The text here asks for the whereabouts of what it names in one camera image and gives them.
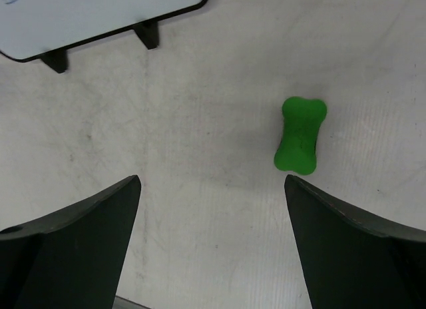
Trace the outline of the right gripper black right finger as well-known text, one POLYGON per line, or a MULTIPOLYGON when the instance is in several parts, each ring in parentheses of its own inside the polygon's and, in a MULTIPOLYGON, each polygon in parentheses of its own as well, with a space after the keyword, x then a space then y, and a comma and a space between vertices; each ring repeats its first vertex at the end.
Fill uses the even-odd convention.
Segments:
POLYGON ((289 175, 286 201, 313 308, 424 308, 425 231, 289 175))

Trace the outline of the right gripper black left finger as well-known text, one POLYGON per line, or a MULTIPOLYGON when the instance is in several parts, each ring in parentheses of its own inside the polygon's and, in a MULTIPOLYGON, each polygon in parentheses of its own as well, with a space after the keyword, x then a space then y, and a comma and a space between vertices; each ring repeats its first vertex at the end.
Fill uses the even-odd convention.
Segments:
POLYGON ((112 308, 141 194, 138 176, 1 231, 2 308, 112 308))

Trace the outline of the green bone-shaped eraser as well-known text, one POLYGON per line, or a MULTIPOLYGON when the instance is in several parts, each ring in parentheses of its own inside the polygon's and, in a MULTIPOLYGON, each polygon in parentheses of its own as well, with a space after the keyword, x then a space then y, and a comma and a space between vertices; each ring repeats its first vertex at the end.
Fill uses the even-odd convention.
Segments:
POLYGON ((327 105, 321 99, 290 97, 282 105, 283 133, 274 155, 275 167, 302 176, 317 167, 316 144, 327 105))

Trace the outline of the black-framed whiteboard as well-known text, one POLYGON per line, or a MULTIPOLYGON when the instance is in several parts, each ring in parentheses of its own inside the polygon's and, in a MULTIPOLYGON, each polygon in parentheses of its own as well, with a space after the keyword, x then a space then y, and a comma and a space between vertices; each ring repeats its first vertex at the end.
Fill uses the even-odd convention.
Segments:
POLYGON ((1 0, 1 52, 29 61, 136 23, 201 8, 207 0, 1 0))

